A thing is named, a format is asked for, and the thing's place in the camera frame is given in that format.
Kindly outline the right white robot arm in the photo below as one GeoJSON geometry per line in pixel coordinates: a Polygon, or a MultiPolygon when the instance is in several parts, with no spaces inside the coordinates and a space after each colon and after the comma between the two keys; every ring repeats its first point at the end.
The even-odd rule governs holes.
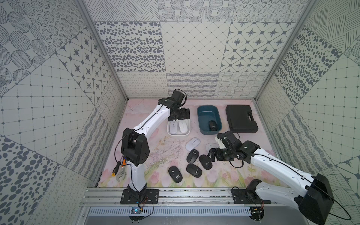
{"type": "Polygon", "coordinates": [[[263,169],[287,185],[280,187],[253,179],[246,189],[232,191],[234,203],[239,203],[241,199],[252,204],[280,203],[298,210],[315,224],[325,224],[335,202],[325,176],[314,176],[290,166],[252,141],[241,142],[230,131],[217,134],[215,140],[219,147],[211,148],[208,154],[212,162],[237,159],[263,169]]]}

